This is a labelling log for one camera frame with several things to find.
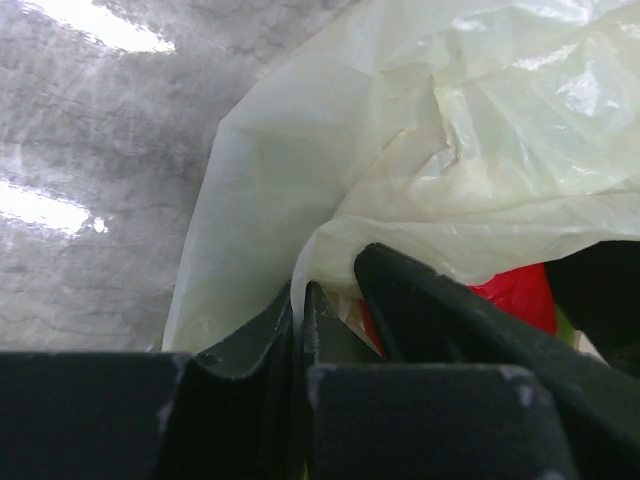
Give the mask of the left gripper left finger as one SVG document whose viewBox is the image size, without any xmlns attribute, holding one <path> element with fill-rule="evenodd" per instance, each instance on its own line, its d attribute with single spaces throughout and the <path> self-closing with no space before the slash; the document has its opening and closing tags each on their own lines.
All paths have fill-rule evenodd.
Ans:
<svg viewBox="0 0 640 480">
<path fill-rule="evenodd" d="M 287 290 L 220 343 L 185 353 L 5 352 L 5 479 L 282 479 Z"/>
</svg>

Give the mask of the light green apple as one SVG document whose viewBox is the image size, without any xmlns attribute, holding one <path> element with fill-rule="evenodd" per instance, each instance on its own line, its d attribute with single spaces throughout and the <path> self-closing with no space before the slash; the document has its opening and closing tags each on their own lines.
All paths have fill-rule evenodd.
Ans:
<svg viewBox="0 0 640 480">
<path fill-rule="evenodd" d="M 558 305 L 555 306 L 555 318 L 557 323 L 556 336 L 576 350 L 579 344 L 580 332 L 572 326 Z"/>
</svg>

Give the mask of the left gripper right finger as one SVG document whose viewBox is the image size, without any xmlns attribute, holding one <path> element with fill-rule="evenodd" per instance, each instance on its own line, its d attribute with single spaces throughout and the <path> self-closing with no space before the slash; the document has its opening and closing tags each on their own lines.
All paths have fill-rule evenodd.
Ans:
<svg viewBox="0 0 640 480">
<path fill-rule="evenodd" d="M 639 382 L 381 244 L 354 265 L 372 351 L 309 283 L 313 479 L 635 479 Z"/>
</svg>

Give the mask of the red apple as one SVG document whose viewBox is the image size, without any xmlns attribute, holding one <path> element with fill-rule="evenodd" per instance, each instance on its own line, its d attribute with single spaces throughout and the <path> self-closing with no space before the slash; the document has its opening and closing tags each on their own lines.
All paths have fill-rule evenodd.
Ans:
<svg viewBox="0 0 640 480">
<path fill-rule="evenodd" d="M 556 305 L 549 285 L 545 267 L 534 264 L 495 275 L 484 284 L 467 286 L 467 290 L 475 296 L 489 301 L 492 305 L 510 316 L 535 327 L 554 337 L 559 333 Z M 401 295 L 399 303 L 391 305 L 384 312 L 390 314 L 390 320 L 399 317 L 410 319 L 424 317 L 420 314 L 421 305 L 411 299 L 411 295 Z M 366 299 L 358 301 L 361 320 L 359 328 L 369 338 L 374 348 L 385 360 L 389 358 L 388 349 L 383 342 L 381 328 L 374 320 L 372 303 Z"/>
</svg>

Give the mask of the pale green plastic bag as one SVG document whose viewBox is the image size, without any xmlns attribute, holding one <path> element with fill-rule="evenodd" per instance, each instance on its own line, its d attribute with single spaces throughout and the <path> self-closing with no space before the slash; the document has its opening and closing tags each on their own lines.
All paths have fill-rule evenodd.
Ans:
<svg viewBox="0 0 640 480">
<path fill-rule="evenodd" d="M 635 1 L 365 1 L 220 122 L 166 351 L 379 242 L 462 284 L 639 236 Z"/>
</svg>

